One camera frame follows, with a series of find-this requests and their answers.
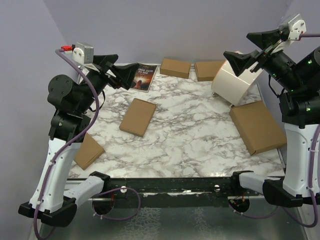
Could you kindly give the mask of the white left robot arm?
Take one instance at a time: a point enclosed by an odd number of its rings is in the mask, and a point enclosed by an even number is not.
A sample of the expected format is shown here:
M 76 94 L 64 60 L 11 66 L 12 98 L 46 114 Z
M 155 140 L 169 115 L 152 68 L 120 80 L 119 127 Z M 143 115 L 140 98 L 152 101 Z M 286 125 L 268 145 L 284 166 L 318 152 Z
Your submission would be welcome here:
M 39 219 L 51 227 L 67 227 L 85 201 L 96 194 L 103 198 L 110 193 L 110 177 L 99 172 L 90 174 L 69 191 L 65 185 L 85 132 L 94 121 L 86 115 L 95 100 L 90 86 L 100 94 L 106 86 L 128 90 L 132 85 L 139 64 L 115 66 L 118 58 L 116 54 L 95 55 L 93 62 L 98 71 L 88 72 L 89 83 L 76 83 L 65 74 L 50 80 L 47 101 L 55 107 L 55 113 L 49 130 L 47 158 L 33 196 L 18 208 L 20 215 Z

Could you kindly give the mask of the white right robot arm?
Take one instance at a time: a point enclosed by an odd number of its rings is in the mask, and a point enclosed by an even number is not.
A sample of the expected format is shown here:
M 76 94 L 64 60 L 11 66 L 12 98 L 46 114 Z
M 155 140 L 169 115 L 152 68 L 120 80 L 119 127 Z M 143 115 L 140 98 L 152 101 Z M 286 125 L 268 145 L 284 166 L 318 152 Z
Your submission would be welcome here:
M 305 30 L 288 27 L 251 32 L 246 37 L 258 50 L 248 54 L 231 51 L 223 54 L 236 76 L 247 69 L 264 70 L 284 89 L 278 98 L 287 138 L 285 176 L 273 178 L 253 171 L 236 171 L 229 184 L 236 196 L 250 189 L 275 206 L 295 208 L 320 203 L 320 50 L 314 49 L 299 62 L 294 62 L 282 50 L 283 44 L 306 36 Z

